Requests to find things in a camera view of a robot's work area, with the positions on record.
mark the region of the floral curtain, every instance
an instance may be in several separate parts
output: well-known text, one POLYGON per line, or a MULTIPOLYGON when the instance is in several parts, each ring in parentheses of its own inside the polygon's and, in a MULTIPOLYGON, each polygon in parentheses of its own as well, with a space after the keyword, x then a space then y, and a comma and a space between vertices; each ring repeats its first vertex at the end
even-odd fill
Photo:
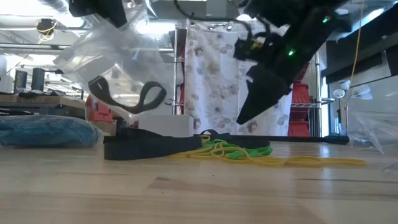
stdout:
POLYGON ((195 133, 214 129, 238 135, 287 136, 292 94, 240 126, 236 118, 248 95, 246 73, 255 64, 233 58, 241 29, 189 28, 185 51, 185 114, 194 118, 195 133))

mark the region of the blue cloth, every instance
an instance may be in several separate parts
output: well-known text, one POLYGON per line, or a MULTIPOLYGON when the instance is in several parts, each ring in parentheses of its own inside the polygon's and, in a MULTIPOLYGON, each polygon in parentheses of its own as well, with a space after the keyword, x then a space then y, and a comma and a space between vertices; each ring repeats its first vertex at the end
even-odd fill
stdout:
POLYGON ((99 131, 80 118, 51 115, 0 117, 0 146, 92 147, 99 131))

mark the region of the black strap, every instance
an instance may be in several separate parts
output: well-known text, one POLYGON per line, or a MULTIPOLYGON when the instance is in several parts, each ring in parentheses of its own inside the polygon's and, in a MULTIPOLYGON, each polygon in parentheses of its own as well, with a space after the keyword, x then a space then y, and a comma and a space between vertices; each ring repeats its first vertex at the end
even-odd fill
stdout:
POLYGON ((124 128, 117 136, 104 138, 104 158, 128 161, 164 157, 202 147, 201 137, 165 137, 150 131, 124 128))
POLYGON ((121 103, 116 102, 114 99, 112 99, 111 92, 109 89, 108 81, 104 77, 98 76, 94 80, 90 81, 88 83, 88 88, 90 89, 91 93, 95 95, 99 100, 102 102, 112 105, 112 106, 118 106, 132 114, 139 114, 144 111, 149 111, 157 108, 166 98, 167 91, 165 88, 162 87, 162 85, 158 82, 147 82, 144 84, 142 87, 139 101, 136 106, 126 106, 121 103), (144 104, 145 98, 148 94, 148 92, 155 87, 159 87, 161 90, 156 96, 156 98, 151 101, 150 103, 144 104))

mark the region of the white curtain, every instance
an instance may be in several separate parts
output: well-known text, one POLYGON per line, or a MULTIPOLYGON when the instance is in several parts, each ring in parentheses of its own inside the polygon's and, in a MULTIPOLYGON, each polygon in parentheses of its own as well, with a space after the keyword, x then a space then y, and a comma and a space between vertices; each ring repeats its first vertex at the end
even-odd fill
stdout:
MULTIPOLYGON (((254 25, 255 32, 261 29, 254 25)), ((209 30, 200 24, 188 29, 184 108, 194 118, 197 134, 214 129, 238 135, 287 136, 292 94, 246 124, 236 123, 248 95, 246 73, 255 64, 233 58, 235 42, 245 35, 236 26, 231 31, 225 27, 209 30)))

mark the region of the yellow rope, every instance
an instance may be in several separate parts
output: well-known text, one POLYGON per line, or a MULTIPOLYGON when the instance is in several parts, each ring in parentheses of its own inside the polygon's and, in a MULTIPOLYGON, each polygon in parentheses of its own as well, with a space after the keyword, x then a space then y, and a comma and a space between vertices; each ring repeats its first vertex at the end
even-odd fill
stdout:
MULTIPOLYGON (((201 136, 203 143, 210 142, 209 136, 201 136)), ((321 158, 316 156, 290 156, 288 158, 277 158, 271 156, 251 157, 249 153, 241 147, 228 146, 227 142, 218 142, 214 146, 204 146, 203 148, 181 152, 169 156, 171 158, 193 158, 193 159, 219 159, 233 164, 259 164, 268 167, 280 166, 305 166, 305 167, 323 167, 323 166, 366 166, 367 163, 360 159, 349 158, 321 158), (238 159, 229 159, 228 154, 231 151, 242 152, 244 157, 238 159)))

